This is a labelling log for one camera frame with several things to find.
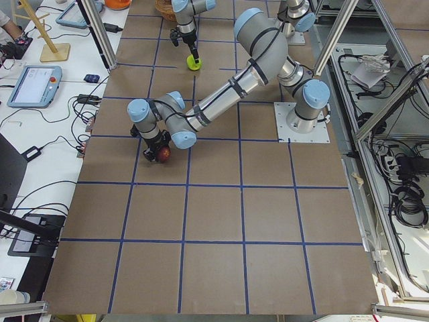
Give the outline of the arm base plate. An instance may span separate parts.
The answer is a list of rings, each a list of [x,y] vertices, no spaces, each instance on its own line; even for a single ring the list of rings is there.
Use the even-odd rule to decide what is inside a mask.
[[[290,46],[304,46],[306,44],[303,32],[289,32],[286,39]]]
[[[296,114],[295,103],[275,102],[274,114],[278,134],[278,142],[329,144],[330,138],[327,129],[329,116],[319,110],[316,119],[307,121]]]

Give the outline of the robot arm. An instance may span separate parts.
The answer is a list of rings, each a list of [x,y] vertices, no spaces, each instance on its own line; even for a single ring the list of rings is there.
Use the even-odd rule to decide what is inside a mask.
[[[190,49],[190,55],[186,59],[190,70],[199,70],[202,60],[196,47],[196,22],[195,16],[214,9],[216,1],[172,1],[172,9],[178,25],[170,30],[170,40],[175,47],[181,39]],[[277,17],[273,18],[274,25],[283,32],[287,39],[291,40],[298,32],[307,32],[316,21],[316,15],[312,12],[310,2],[281,1]]]
[[[245,10],[235,22],[234,34],[250,55],[246,67],[188,111],[178,91],[158,99],[134,99],[128,104],[133,122],[130,133],[146,143],[143,155],[148,161],[167,161],[170,142],[182,150],[192,147],[198,131],[273,78],[296,100],[286,117],[288,127],[298,133],[312,131],[330,98],[326,83],[306,74],[288,54],[286,36],[262,10]]]

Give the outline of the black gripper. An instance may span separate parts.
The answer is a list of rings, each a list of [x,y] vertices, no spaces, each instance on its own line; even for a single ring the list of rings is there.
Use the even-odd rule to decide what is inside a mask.
[[[169,146],[169,142],[171,140],[170,133],[166,130],[159,131],[154,138],[144,138],[143,134],[136,128],[135,125],[130,129],[130,134],[135,138],[143,138],[147,145],[147,148],[143,151],[143,155],[150,162],[158,162],[156,160],[157,151],[162,146]]]
[[[191,62],[193,64],[198,64],[200,62],[198,49],[196,47],[196,29],[193,29],[191,32],[183,33],[178,28],[174,28],[170,30],[170,40],[172,41],[175,47],[179,46],[179,39],[188,45],[191,52]]]

